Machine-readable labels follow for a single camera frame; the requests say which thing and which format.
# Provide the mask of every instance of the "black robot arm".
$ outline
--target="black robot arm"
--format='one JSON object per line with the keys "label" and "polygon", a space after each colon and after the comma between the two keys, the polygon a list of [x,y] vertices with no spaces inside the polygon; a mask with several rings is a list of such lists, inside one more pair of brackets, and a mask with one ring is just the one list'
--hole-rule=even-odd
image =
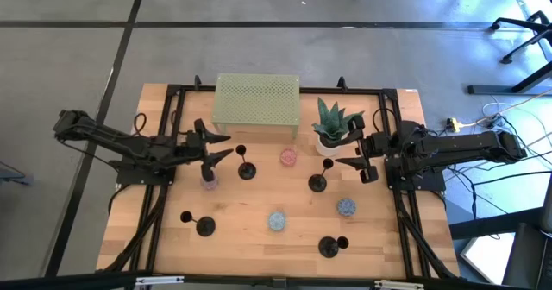
{"label": "black robot arm", "polygon": [[[184,142],[177,144],[170,136],[129,135],[111,127],[97,124],[86,112],[63,110],[60,119],[53,127],[55,138],[60,142],[88,141],[107,148],[123,156],[121,161],[109,161],[117,170],[130,170],[142,173],[142,177],[162,176],[167,170],[180,164],[202,161],[202,177],[212,181],[212,168],[233,149],[209,153],[206,143],[223,142],[229,136],[210,133],[201,119],[194,123],[195,131],[185,132]],[[144,181],[142,184],[155,184]]]}
{"label": "black robot arm", "polygon": [[[364,128],[364,121],[362,117],[355,117],[348,126],[348,136],[358,137],[358,132]],[[366,138],[361,136],[356,141],[359,157],[336,161],[361,170],[362,182],[367,183],[377,179],[377,171],[369,166],[369,159],[385,154],[388,183],[400,189],[412,189],[414,185],[433,182],[432,176],[422,181],[424,173],[440,173],[450,165],[477,160],[512,164],[527,157],[518,139],[506,132],[439,137],[412,121],[401,122],[392,137],[374,133]]]}

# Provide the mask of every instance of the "wooden table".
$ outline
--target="wooden table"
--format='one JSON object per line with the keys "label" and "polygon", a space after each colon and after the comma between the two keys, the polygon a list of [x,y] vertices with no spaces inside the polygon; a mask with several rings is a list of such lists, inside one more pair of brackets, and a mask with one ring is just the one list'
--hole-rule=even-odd
{"label": "wooden table", "polygon": [[[138,111],[147,114],[144,135],[156,135],[167,85],[145,84]],[[398,90],[404,120],[423,123],[420,99],[415,90]],[[213,129],[210,117],[214,92],[189,91],[185,94],[181,130],[193,129],[193,121],[203,118]],[[322,95],[327,104],[338,101],[346,114],[364,110],[365,135],[375,132],[370,121],[379,102],[375,96]],[[392,193],[387,189],[382,158],[372,159],[379,180],[362,184],[352,167],[336,163],[326,171],[328,187],[314,193],[307,180],[323,169],[323,157],[315,144],[312,123],[318,123],[317,95],[301,94],[301,124],[295,140],[286,128],[229,127],[232,139],[209,147],[211,152],[245,144],[246,160],[257,167],[252,180],[241,180],[237,168],[241,157],[233,153],[221,161],[216,174],[220,184],[205,191],[199,184],[200,163],[179,166],[169,188],[162,221],[154,271],[178,274],[215,274],[243,276],[293,276],[334,278],[404,278],[398,224]],[[381,121],[377,118],[379,128]],[[353,157],[355,145],[343,147],[338,157]],[[279,154],[295,148],[295,167],[284,167]],[[134,235],[141,209],[144,186],[131,186],[113,203],[103,238],[97,268],[109,265]],[[341,217],[336,204],[352,198],[357,204],[352,217]],[[455,252],[442,201],[430,192],[417,192],[423,233],[448,269],[458,274]],[[182,211],[191,211],[196,219],[211,216],[216,220],[212,236],[200,237],[194,223],[180,221]],[[281,232],[269,230],[271,212],[283,211],[286,226]],[[327,259],[317,250],[323,236],[346,236],[348,249]],[[149,238],[142,245],[147,253]],[[420,274],[416,244],[411,239],[416,274]],[[145,256],[139,268],[145,267]]]}

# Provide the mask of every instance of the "black clamp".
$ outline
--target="black clamp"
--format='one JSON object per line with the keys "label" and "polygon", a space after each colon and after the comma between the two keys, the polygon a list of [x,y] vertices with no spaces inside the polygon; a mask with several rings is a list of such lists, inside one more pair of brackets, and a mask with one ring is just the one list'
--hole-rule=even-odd
{"label": "black clamp", "polygon": [[344,77],[339,77],[339,80],[337,81],[337,88],[341,88],[342,89],[342,93],[346,93],[347,92],[347,83],[345,83],[345,78]]}

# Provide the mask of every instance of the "succulent plant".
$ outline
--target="succulent plant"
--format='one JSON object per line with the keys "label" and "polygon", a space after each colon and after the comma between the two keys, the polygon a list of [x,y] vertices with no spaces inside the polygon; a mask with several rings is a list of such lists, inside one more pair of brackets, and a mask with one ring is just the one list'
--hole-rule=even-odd
{"label": "succulent plant", "polygon": [[329,142],[341,140],[343,135],[348,133],[348,121],[354,116],[364,113],[353,113],[345,117],[345,109],[339,110],[337,103],[328,110],[328,107],[321,98],[318,98],[318,113],[320,114],[320,124],[313,123],[314,131]]}

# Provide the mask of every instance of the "concrete floor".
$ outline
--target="concrete floor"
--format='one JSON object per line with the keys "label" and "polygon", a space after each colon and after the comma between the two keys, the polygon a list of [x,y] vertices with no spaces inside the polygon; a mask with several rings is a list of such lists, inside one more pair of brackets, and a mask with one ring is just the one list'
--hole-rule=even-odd
{"label": "concrete floor", "polygon": [[[0,0],[0,20],[126,20],[132,2]],[[536,0],[528,6],[540,8]],[[515,0],[143,0],[138,20],[491,22],[497,16],[523,17]],[[36,179],[29,187],[0,186],[0,280],[41,274],[80,158],[55,142],[51,128],[63,108],[96,111],[121,34],[119,28],[0,28],[0,160]],[[135,29],[106,123],[129,128],[143,83],[191,84],[197,74],[212,85],[218,73],[289,73],[300,75],[305,86],[334,86],[344,76],[351,87],[416,88],[428,126],[441,129],[447,117],[464,123],[480,118],[481,107],[493,101],[468,96],[467,85],[516,84],[546,63],[538,46],[516,55],[510,65],[498,63],[529,37],[524,30]],[[552,109],[550,100],[524,108],[552,129],[545,114]],[[543,135],[534,117],[517,110],[508,117],[525,141]],[[541,143],[535,150],[550,146]],[[113,157],[101,149],[98,154]],[[481,181],[543,168],[531,160],[468,176]],[[518,211],[542,203],[548,178],[523,177],[478,191],[505,210]],[[93,271],[114,179],[110,168],[94,162],[61,274]],[[448,183],[447,198],[470,210],[471,195],[456,179]],[[482,201],[478,208],[481,217],[500,214]]]}

